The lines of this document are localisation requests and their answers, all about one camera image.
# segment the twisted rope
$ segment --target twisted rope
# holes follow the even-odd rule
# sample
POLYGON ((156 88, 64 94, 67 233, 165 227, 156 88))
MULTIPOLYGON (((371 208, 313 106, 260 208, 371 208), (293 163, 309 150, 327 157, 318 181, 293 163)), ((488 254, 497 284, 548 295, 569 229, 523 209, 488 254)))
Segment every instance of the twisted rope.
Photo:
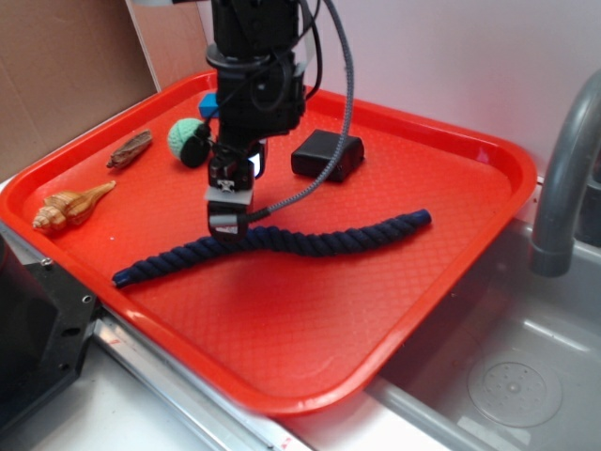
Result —
POLYGON ((175 247, 156 257, 137 261, 129 268, 117 272, 113 276, 113 282, 117 288, 123 288, 191 268, 212 258, 257 249, 288 252, 303 257, 358 254, 400 241, 415 233, 420 226, 430 222, 430 214, 426 210, 419 210, 396 216, 376 225, 320 235, 304 235, 300 232, 281 230, 275 226, 259 226, 249 229, 246 237, 237 242, 220 242, 212 237, 205 237, 175 247))

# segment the orange plastic tray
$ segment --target orange plastic tray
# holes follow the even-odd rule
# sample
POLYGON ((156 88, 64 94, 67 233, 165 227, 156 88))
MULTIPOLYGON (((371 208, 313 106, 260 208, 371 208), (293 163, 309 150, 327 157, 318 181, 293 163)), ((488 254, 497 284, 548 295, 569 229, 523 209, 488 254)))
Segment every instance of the orange plastic tray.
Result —
MULTIPOLYGON (((208 234, 207 169, 184 167, 166 136, 198 116, 215 83, 210 72, 184 80, 26 169, 1 194, 0 216, 242 405, 268 415, 321 409, 362 389, 494 240, 532 192, 534 166, 500 139, 356 101, 351 134, 364 142, 362 166, 263 224, 332 232, 427 209, 432 225, 362 255, 257 251, 117 290, 118 270, 208 234), (152 146, 124 170, 107 169, 109 155, 146 128, 152 146), (48 195, 111 179, 116 188, 81 226, 32 229, 48 195)), ((256 209, 307 186, 290 153, 315 129, 338 132, 343 107, 344 98, 320 92, 294 132, 270 140, 256 209)))

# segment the sink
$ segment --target sink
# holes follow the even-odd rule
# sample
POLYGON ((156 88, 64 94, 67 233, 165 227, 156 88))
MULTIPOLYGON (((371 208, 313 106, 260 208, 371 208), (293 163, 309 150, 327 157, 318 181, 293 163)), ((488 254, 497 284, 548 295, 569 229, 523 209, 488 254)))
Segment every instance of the sink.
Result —
POLYGON ((601 447, 601 256, 578 243, 568 274, 540 277, 531 233, 514 220, 379 374, 456 449, 601 447))

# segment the gray cable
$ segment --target gray cable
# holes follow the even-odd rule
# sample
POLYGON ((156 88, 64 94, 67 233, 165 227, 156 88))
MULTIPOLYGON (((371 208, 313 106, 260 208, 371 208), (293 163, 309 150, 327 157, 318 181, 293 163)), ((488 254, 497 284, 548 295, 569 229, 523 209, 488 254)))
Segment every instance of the gray cable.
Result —
POLYGON ((334 151, 334 154, 333 154, 330 162, 326 165, 326 167, 324 167, 323 171, 321 171, 321 174, 319 174, 319 176, 317 176, 317 178, 313 181, 313 183, 311 183, 303 191, 292 195, 288 199, 285 199, 281 202, 278 202, 276 204, 273 204, 273 205, 270 205, 269 207, 267 207, 267 211, 269 213, 273 213, 279 209, 282 209, 291 204, 294 204, 295 202, 298 202, 299 200, 303 199, 304 197, 306 197, 307 195, 312 193, 314 190, 316 190, 317 187, 319 185, 321 185, 321 183, 323 183, 330 176, 331 171, 333 171, 334 167, 336 167, 336 165, 338 164, 338 161, 342 157, 344 143, 348 138, 348 131, 350 129, 350 121, 352 119, 353 99, 354 99, 354 90, 355 90, 355 70, 353 68, 353 58, 352 58, 352 54, 350 52, 350 46, 348 45, 347 35, 345 34, 345 29, 342 26, 342 21, 340 20, 340 17, 338 16, 338 11, 336 10, 336 7, 334 6, 334 4, 331 0, 324 0, 324 3, 328 7, 328 10, 330 11, 331 19, 333 20, 334 25, 336 26, 338 38, 340 39, 340 44, 342 45, 342 51, 343 51, 343 55, 345 58, 345 64, 347 65, 347 67, 346 67, 346 69, 347 69, 347 103, 345 105, 345 116, 344 116, 342 131, 340 133, 340 138, 338 139, 338 143, 336 145, 336 150, 334 151))

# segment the cardboard box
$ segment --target cardboard box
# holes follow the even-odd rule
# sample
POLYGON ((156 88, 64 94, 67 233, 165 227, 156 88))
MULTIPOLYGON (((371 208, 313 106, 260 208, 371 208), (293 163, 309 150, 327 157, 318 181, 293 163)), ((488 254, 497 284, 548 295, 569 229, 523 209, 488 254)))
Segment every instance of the cardboard box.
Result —
POLYGON ((0 2, 0 180, 154 92, 124 0, 0 2))
POLYGON ((144 7, 127 0, 159 89, 210 69, 207 38, 195 3, 144 7))

